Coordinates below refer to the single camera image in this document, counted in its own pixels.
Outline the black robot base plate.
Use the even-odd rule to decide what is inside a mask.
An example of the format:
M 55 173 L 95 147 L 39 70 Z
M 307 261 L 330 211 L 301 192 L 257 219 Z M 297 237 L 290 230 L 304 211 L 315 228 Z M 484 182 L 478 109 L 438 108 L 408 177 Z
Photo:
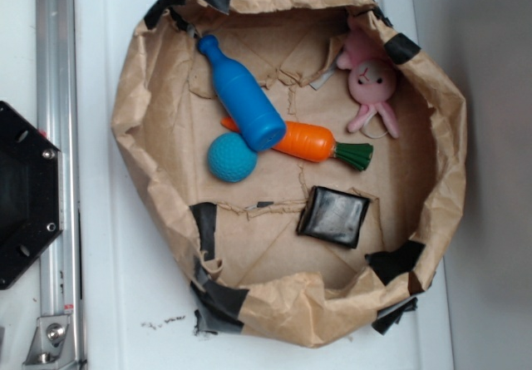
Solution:
M 10 289 L 61 233 L 61 152 L 1 102 L 1 289 Z

